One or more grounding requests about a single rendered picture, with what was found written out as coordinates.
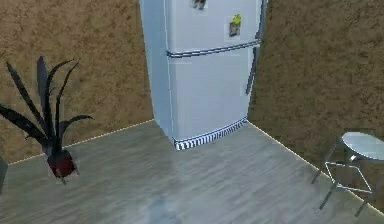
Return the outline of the dark house plant red pot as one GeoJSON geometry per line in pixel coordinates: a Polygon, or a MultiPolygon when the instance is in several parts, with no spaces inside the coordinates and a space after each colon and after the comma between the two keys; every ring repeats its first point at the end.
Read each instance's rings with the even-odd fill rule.
{"type": "Polygon", "coordinates": [[[7,70],[23,98],[24,102],[37,120],[40,128],[38,128],[27,117],[0,103],[0,115],[27,133],[26,138],[35,139],[41,146],[43,153],[46,155],[46,162],[52,171],[52,174],[60,179],[63,184],[66,184],[65,178],[75,172],[79,175],[79,170],[74,162],[71,153],[63,148],[63,137],[68,127],[74,122],[92,119],[92,116],[80,114],[70,118],[69,120],[60,119],[61,98],[64,93],[67,82],[73,70],[78,66],[76,63],[71,67],[64,79],[62,86],[56,96],[55,114],[52,114],[51,108],[51,82],[53,81],[56,72],[64,65],[68,64],[69,60],[63,61],[55,65],[50,71],[47,71],[44,57],[40,56],[37,64],[37,87],[40,98],[41,110],[38,110],[33,100],[31,99],[22,79],[16,69],[6,62],[7,70]]]}

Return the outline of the round white metal stool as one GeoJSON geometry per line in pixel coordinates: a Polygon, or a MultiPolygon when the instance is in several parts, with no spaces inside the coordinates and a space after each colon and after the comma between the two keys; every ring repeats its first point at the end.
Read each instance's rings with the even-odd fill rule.
{"type": "Polygon", "coordinates": [[[351,192],[359,192],[368,194],[368,197],[363,200],[362,204],[355,213],[355,217],[358,217],[362,210],[376,198],[381,185],[384,183],[384,176],[380,177],[374,186],[370,185],[365,178],[361,168],[354,165],[357,161],[374,161],[384,163],[384,141],[371,134],[359,132],[359,131],[347,131],[337,138],[334,145],[325,155],[324,161],[319,167],[318,171],[314,175],[311,183],[314,184],[317,178],[320,176],[323,170],[326,170],[329,178],[332,182],[330,190],[321,202],[319,209],[322,210],[328,202],[330,196],[337,190],[348,190],[351,192]],[[332,162],[331,157],[338,147],[342,147],[346,156],[342,162],[332,162]],[[346,175],[348,170],[356,170],[363,180],[366,189],[360,189],[343,184],[340,179],[336,179],[329,167],[336,166],[343,168],[343,174],[346,175]]]}

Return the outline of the yellow green fridge magnet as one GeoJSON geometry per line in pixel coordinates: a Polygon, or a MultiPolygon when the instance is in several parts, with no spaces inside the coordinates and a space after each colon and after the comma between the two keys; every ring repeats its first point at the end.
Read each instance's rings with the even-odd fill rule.
{"type": "Polygon", "coordinates": [[[240,34],[241,15],[235,14],[229,24],[229,36],[234,37],[240,34]]]}

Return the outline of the white fridge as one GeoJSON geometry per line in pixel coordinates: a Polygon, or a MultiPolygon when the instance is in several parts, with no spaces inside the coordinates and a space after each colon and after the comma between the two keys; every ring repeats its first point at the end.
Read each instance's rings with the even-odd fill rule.
{"type": "Polygon", "coordinates": [[[139,0],[153,115],[178,150],[224,137],[247,122],[246,95],[261,0],[139,0]],[[240,34],[229,24],[241,15],[240,34]]]}

